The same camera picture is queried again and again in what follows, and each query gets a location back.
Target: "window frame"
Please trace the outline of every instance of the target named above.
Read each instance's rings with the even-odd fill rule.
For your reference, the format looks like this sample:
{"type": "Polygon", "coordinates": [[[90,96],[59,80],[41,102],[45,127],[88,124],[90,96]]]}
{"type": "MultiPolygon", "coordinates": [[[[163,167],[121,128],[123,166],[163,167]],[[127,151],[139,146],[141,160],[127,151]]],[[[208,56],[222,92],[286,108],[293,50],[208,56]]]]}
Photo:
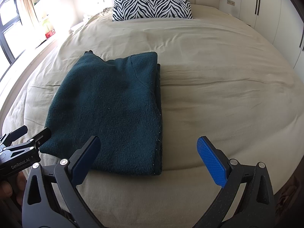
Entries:
{"type": "Polygon", "coordinates": [[[5,31],[7,31],[10,27],[14,26],[14,24],[20,22],[22,24],[22,21],[20,19],[20,15],[19,15],[19,10],[17,7],[17,1],[14,0],[14,4],[16,6],[16,11],[17,11],[17,16],[13,19],[11,19],[9,22],[7,22],[5,25],[2,25],[2,20],[1,20],[1,16],[0,16],[0,46],[4,52],[4,55],[6,56],[7,60],[9,61],[10,66],[8,67],[8,69],[11,67],[11,65],[22,55],[22,53],[25,51],[22,51],[19,56],[17,56],[16,58],[14,57],[6,39],[4,36],[5,31]]]}

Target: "curtain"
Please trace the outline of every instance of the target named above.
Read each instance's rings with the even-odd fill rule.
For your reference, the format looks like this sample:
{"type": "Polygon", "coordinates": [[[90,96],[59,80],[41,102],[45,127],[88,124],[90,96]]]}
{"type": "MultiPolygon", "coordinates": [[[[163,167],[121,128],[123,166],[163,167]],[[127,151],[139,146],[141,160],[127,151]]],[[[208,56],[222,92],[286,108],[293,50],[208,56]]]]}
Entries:
{"type": "Polygon", "coordinates": [[[37,47],[46,40],[46,37],[35,14],[32,0],[17,0],[17,8],[27,37],[27,42],[30,46],[37,47]]]}

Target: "electrical outlet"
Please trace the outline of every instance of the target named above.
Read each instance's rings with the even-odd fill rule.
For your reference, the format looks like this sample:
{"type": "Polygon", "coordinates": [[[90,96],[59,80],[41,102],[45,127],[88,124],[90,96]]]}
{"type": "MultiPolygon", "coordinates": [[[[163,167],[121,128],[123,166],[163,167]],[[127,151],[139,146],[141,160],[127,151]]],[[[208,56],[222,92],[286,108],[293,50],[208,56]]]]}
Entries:
{"type": "Polygon", "coordinates": [[[232,5],[232,6],[235,6],[235,2],[234,1],[231,1],[231,0],[227,0],[227,3],[232,5]]]}

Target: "bed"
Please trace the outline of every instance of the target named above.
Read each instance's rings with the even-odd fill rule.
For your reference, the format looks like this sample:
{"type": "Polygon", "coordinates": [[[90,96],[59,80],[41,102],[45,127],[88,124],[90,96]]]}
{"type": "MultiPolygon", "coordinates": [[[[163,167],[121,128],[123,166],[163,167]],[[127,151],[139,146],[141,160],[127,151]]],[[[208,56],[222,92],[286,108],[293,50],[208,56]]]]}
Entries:
{"type": "MultiPolygon", "coordinates": [[[[94,16],[38,66],[4,121],[3,132],[28,127],[15,143],[43,129],[58,87],[85,51],[104,60],[157,52],[163,172],[131,177],[90,171],[78,190],[106,227],[192,227],[220,189],[197,153],[200,136],[241,164],[264,162],[274,193],[304,155],[304,84],[288,62],[239,19],[197,4],[192,14],[193,20],[112,22],[108,9],[94,16]]],[[[41,159],[43,165],[58,162],[46,154],[41,159]]]]}

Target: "folded sweater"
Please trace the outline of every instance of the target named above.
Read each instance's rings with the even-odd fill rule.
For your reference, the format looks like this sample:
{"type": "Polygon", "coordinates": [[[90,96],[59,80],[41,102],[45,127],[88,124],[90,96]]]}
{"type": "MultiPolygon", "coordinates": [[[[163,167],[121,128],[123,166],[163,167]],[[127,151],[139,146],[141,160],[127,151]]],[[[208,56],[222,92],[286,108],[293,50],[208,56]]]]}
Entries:
{"type": "Polygon", "coordinates": [[[49,108],[52,137],[40,151],[69,158],[92,135],[101,150],[92,168],[127,175],[162,172],[160,65],[147,52],[103,61],[87,51],[49,108]]]}

